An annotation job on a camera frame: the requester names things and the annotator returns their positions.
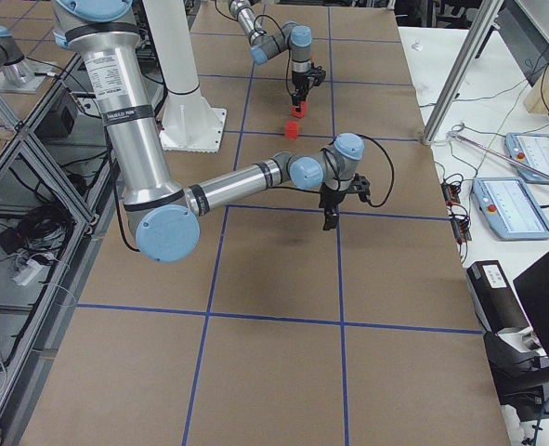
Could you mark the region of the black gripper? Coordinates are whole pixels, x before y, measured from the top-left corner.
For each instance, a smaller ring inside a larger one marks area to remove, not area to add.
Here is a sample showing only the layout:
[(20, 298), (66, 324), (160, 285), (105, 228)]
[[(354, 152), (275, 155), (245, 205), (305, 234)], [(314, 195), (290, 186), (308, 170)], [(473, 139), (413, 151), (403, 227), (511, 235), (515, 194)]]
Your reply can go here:
[(294, 108), (302, 108), (307, 101), (306, 95), (314, 84), (311, 71), (292, 71), (291, 81), (293, 84), (291, 100)]
[(338, 225), (338, 205), (345, 199), (348, 190), (333, 190), (325, 183), (320, 185), (319, 208), (324, 212), (323, 230), (336, 230)]

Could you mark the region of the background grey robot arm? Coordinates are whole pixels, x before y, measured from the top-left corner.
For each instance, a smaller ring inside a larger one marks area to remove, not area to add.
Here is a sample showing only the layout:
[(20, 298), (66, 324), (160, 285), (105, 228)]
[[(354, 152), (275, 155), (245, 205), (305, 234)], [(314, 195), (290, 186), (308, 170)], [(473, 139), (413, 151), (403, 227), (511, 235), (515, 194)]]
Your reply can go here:
[(36, 93), (47, 75), (47, 66), (27, 60), (10, 30), (0, 25), (0, 92)]

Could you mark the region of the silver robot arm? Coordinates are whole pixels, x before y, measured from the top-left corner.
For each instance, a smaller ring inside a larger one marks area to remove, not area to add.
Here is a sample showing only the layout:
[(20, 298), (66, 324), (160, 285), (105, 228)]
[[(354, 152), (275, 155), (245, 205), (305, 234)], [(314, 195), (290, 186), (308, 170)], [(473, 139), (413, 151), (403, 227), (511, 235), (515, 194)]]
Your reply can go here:
[(188, 256), (200, 238), (200, 216), (285, 182), (317, 190), (325, 228), (335, 226), (338, 204), (353, 191), (364, 151), (361, 136), (344, 133), (313, 154), (285, 151), (182, 186), (171, 177), (166, 152), (217, 151), (226, 121), (226, 111), (202, 95), (183, 3), (145, 6), (167, 93), (163, 115), (155, 113), (138, 65), (140, 36), (131, 2), (57, 1), (53, 9), (57, 43), (85, 63), (124, 178), (129, 228), (142, 254), (164, 263)]
[(307, 96), (310, 90), (319, 86), (326, 76), (326, 71), (313, 62), (311, 29), (294, 21), (279, 26), (271, 18), (278, 30), (268, 34), (258, 23), (258, 19), (269, 19), (269, 16), (256, 15), (253, 11), (254, 4), (255, 1), (228, 1), (229, 14), (243, 29), (255, 64), (263, 65), (285, 51), (289, 53), (288, 66), (291, 68), (294, 90), (287, 88), (287, 91), (292, 101), (292, 115), (302, 118), (307, 113)]

